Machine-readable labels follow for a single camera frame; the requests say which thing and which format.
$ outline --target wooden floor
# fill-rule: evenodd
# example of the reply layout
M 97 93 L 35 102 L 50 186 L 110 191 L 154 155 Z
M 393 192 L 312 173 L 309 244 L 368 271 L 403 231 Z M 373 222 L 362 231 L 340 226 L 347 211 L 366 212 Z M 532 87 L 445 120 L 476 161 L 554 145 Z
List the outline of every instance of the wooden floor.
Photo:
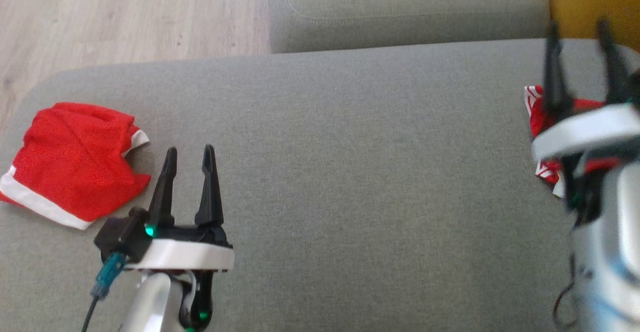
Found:
M 63 70 L 268 52 L 267 0 L 0 0 L 0 136 Z

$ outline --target gray fabric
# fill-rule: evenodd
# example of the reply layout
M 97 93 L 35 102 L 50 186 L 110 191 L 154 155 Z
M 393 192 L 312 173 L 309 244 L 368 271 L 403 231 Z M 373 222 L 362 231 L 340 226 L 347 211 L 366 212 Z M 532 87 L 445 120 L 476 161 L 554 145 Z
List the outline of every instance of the gray fabric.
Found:
M 540 38 L 547 0 L 269 0 L 273 52 Z
M 190 223 L 213 143 L 236 264 L 214 278 L 209 331 L 548 331 L 571 218 L 533 175 L 523 86 L 540 83 L 543 51 L 510 40 L 74 70 L 25 97 L 0 166 L 39 109 L 117 109 L 151 139 L 136 171 L 155 177 L 178 147 L 173 211 Z M 570 86 L 603 97 L 595 42 L 569 40 L 564 57 Z M 3 331 L 80 329 L 101 225 L 0 204 Z M 137 281 L 116 280 L 90 331 L 117 330 Z

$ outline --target red cloth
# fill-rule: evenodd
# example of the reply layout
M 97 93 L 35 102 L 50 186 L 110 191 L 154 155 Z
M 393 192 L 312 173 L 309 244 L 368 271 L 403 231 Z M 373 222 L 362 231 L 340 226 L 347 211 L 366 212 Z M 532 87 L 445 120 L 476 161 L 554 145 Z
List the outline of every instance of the red cloth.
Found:
M 544 94 L 545 92 L 540 85 L 525 87 L 524 102 L 526 105 L 526 111 L 529 115 L 529 124 L 533 138 L 536 138 L 542 131 L 553 126 L 556 122 L 542 110 L 542 99 Z M 585 111 L 598 109 L 602 107 L 602 105 L 603 102 L 600 101 L 576 99 L 574 100 L 573 109 L 576 111 Z M 592 168 L 595 168 L 595 165 L 587 166 L 587 170 L 592 170 Z M 547 181 L 551 186 L 556 186 L 558 182 L 562 182 L 562 175 L 560 172 L 562 172 L 560 164 L 555 161 L 538 161 L 535 166 L 535 175 Z M 562 191 L 559 189 L 560 188 L 554 188 L 553 194 L 563 197 L 564 187 L 562 187 Z
M 124 155 L 149 142 L 134 117 L 60 102 L 42 109 L 24 135 L 0 200 L 84 230 L 139 195 L 151 176 L 135 174 Z

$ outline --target green led light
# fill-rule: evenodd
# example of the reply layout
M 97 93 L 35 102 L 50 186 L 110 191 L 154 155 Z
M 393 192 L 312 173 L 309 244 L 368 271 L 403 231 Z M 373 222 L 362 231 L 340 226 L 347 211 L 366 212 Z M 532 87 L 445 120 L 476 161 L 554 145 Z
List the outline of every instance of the green led light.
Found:
M 144 227 L 144 231 L 147 235 L 153 237 L 156 234 L 156 227 L 155 225 L 147 225 L 147 227 Z

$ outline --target gray ottoman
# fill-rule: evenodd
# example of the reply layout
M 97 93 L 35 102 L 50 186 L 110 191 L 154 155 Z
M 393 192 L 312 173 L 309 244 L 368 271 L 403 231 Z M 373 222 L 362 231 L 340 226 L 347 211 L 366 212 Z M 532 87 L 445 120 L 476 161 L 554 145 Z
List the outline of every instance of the gray ottoman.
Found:
M 547 0 L 269 0 L 273 52 L 541 38 Z
M 595 42 L 564 50 L 570 86 L 603 97 Z M 191 223 L 213 143 L 236 264 L 214 278 L 212 332 L 549 331 L 572 219 L 530 157 L 523 86 L 543 54 L 509 40 L 69 71 L 25 97 L 0 166 L 39 109 L 117 109 L 151 140 L 136 171 L 157 176 L 178 147 L 173 213 Z M 101 225 L 0 204 L 3 331 L 80 330 Z M 118 329 L 138 278 L 116 280 L 90 331 Z

